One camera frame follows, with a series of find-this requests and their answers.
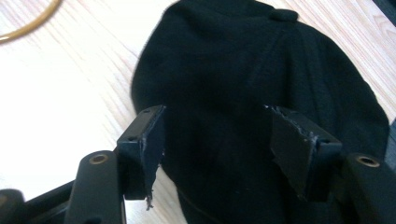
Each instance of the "light wood surface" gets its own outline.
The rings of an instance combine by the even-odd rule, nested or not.
[[[0,46],[0,189],[25,199],[75,178],[78,163],[112,150],[134,119],[134,68],[171,0],[64,0],[42,27]],[[266,0],[294,9],[331,37],[396,117],[396,29],[370,0]],[[0,34],[32,21],[50,0],[0,0]],[[154,209],[127,204],[129,223],[185,223],[162,170]]]

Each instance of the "black fabric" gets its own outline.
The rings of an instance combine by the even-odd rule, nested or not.
[[[332,223],[329,205],[300,202],[273,163],[266,105],[300,111],[345,154],[384,158],[389,126],[373,92],[294,18],[248,0],[182,0],[148,41],[134,107],[168,106],[163,169],[189,223]]]

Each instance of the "black cloth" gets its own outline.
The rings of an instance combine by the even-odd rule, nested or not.
[[[249,0],[181,0],[149,39],[137,112],[167,105],[163,169],[189,223],[331,223],[297,200],[273,162],[266,105],[299,111],[344,153],[384,158],[389,122],[357,69],[293,11]]]

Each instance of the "wooden table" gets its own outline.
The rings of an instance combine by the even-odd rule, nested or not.
[[[129,88],[150,33],[171,0],[64,0],[42,27],[0,46],[0,189],[29,200],[75,178],[85,155],[112,150],[134,119]],[[370,0],[266,0],[331,37],[396,117],[396,28]],[[0,34],[50,0],[1,0]],[[128,203],[129,223],[185,223],[162,170],[155,208]]]

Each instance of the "wire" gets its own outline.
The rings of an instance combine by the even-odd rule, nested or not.
[[[39,15],[37,18],[35,18],[33,21],[28,23],[25,26],[22,26],[22,28],[13,31],[11,33],[5,34],[5,35],[0,35],[0,44],[4,44],[10,40],[17,39],[23,35],[27,35],[33,30],[37,29],[40,25],[42,25],[44,22],[46,22],[50,16],[53,15],[53,13],[56,11],[56,9],[59,7],[59,5],[62,3],[62,0],[52,0],[52,2],[49,4],[49,6]]]

